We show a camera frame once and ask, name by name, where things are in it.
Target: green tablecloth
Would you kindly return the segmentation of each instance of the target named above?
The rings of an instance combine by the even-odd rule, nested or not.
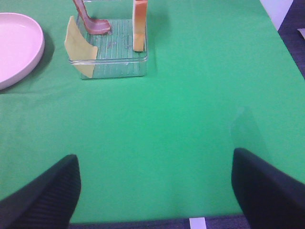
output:
[[[0,11],[33,17],[46,40],[37,68],[0,94],[0,198],[66,154],[81,168],[73,222],[241,212],[235,147],[305,182],[305,83],[259,0],[150,0],[148,74],[109,80],[68,63],[72,0]]]

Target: transparent tray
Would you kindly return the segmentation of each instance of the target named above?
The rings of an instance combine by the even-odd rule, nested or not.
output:
[[[135,77],[146,74],[148,59],[147,32],[143,52],[134,52],[132,47],[132,0],[84,0],[88,14],[105,12],[111,24],[111,34],[91,35],[78,15],[76,24],[83,37],[98,47],[96,60],[70,60],[71,64],[93,64],[92,78]],[[81,74],[82,79],[89,79]]]

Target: dark floor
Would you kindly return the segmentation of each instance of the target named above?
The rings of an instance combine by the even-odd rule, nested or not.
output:
[[[294,0],[278,30],[305,79],[305,40],[297,29],[305,28],[305,1]]]
[[[243,215],[206,217],[207,229],[250,229]],[[69,229],[190,229],[189,219],[131,223],[71,224]]]

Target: food item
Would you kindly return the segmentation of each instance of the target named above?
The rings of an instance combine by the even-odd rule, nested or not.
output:
[[[96,46],[90,45],[81,35],[74,17],[71,16],[65,40],[65,48],[70,60],[96,60],[97,50]],[[85,76],[92,78],[94,65],[93,64],[77,64],[74,65],[77,70]]]
[[[133,50],[136,52],[144,50],[147,4],[148,0],[133,0]]]
[[[84,21],[85,28],[92,35],[105,34],[110,32],[111,25],[107,20],[92,19],[88,16],[83,0],[73,0],[76,9]]]

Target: cheese slice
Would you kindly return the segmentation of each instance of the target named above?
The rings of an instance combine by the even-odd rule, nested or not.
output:
[[[74,17],[71,16],[65,40],[65,48],[70,60],[96,60],[98,48],[90,45],[78,29]],[[74,64],[74,67],[85,76],[92,78],[94,64]]]

